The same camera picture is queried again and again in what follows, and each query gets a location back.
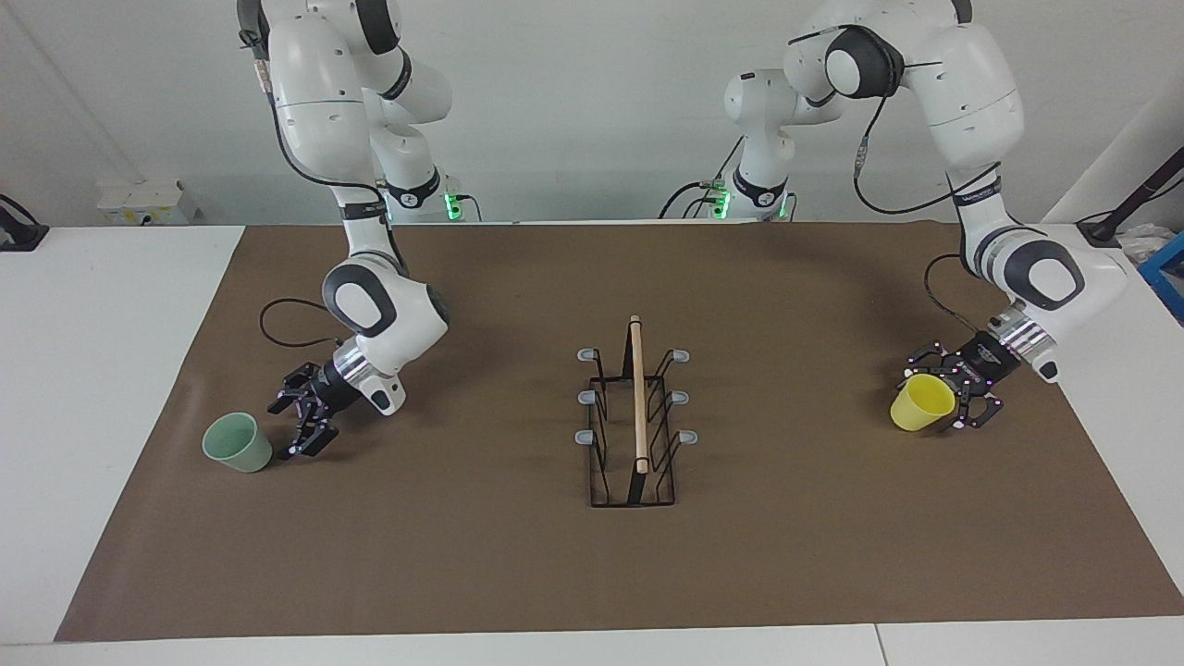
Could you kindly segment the black clamp mount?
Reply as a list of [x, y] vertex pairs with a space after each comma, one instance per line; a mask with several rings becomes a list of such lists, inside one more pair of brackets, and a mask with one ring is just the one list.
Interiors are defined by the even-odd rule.
[[33, 252], [50, 228], [41, 225], [21, 203], [0, 193], [0, 230], [7, 236], [7, 241], [0, 241], [0, 252]]

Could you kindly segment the white socket box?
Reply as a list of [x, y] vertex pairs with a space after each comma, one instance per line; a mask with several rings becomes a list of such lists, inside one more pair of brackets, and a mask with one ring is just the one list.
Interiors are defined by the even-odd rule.
[[189, 225], [202, 210], [176, 179], [101, 180], [97, 210], [114, 225]]

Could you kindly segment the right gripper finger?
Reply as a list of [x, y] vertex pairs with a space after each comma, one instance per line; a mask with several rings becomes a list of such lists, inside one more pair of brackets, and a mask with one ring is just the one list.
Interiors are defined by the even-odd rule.
[[335, 410], [324, 406], [297, 406], [297, 425], [290, 441], [279, 447], [279, 460], [287, 461], [300, 455], [317, 456], [337, 438], [337, 425], [333, 425], [335, 414]]
[[297, 414], [318, 414], [321, 401], [314, 383], [321, 367], [305, 363], [292, 370], [279, 384], [279, 390], [269, 404], [269, 414], [283, 414], [289, 406], [296, 406]]

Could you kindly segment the crumpled clear plastic bag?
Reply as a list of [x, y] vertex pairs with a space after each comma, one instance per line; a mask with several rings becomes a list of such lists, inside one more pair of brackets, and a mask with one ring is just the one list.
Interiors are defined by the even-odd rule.
[[1163, 228], [1154, 223], [1143, 223], [1133, 225], [1133, 228], [1125, 228], [1125, 230], [1117, 233], [1117, 241], [1122, 249], [1124, 255], [1134, 265], [1143, 265], [1146, 263], [1156, 252], [1175, 241], [1177, 236], [1176, 231], [1171, 228]]

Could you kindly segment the blue box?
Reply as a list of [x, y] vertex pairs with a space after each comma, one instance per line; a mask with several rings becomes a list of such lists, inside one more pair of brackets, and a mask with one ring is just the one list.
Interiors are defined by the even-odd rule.
[[1157, 252], [1151, 252], [1138, 265], [1138, 274], [1184, 327], [1184, 231], [1167, 241]]

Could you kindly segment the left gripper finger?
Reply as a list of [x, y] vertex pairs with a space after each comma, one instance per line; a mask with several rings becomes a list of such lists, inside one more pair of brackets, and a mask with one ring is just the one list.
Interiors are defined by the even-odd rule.
[[906, 358], [905, 371], [900, 388], [905, 388], [910, 376], [937, 376], [950, 388], [963, 388], [965, 384], [964, 357], [960, 351], [950, 351], [940, 341], [916, 350]]
[[[995, 418], [996, 414], [1000, 412], [1003, 402], [991, 392], [991, 388], [993, 388], [991, 384], [963, 384], [961, 388], [955, 388], [953, 391], [955, 414], [951, 420], [952, 429], [963, 430], [966, 427], [978, 429], [978, 427], [986, 425], [990, 420]], [[971, 414], [971, 406], [977, 401], [982, 401], [982, 410], [979, 414]]]

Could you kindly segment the yellow plastic cup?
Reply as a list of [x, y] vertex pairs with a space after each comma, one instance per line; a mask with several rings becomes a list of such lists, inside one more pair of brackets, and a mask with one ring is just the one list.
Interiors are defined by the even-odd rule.
[[889, 416], [894, 425], [916, 433], [954, 414], [957, 404], [955, 392], [939, 376], [912, 374], [899, 388]]

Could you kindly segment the brown table mat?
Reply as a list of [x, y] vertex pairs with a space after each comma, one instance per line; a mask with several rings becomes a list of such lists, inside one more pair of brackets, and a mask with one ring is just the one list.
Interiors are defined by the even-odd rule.
[[[937, 223], [410, 228], [448, 300], [408, 397], [337, 417], [317, 457], [259, 473], [202, 456], [204, 430], [263, 414], [305, 354], [255, 333], [313, 295], [332, 228], [242, 236], [180, 376], [56, 630], [60, 641], [292, 634], [955, 623], [1184, 615], [1061, 388], [1019, 369], [971, 433], [888, 417], [905, 358], [969, 333], [929, 305]], [[673, 425], [677, 502], [591, 510], [578, 395], [690, 361]]]

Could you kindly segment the pale green plastic cup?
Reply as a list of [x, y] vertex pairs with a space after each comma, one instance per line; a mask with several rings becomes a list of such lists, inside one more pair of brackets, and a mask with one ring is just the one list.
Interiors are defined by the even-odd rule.
[[250, 414], [224, 414], [202, 434], [202, 455], [245, 474], [266, 468], [272, 444]]

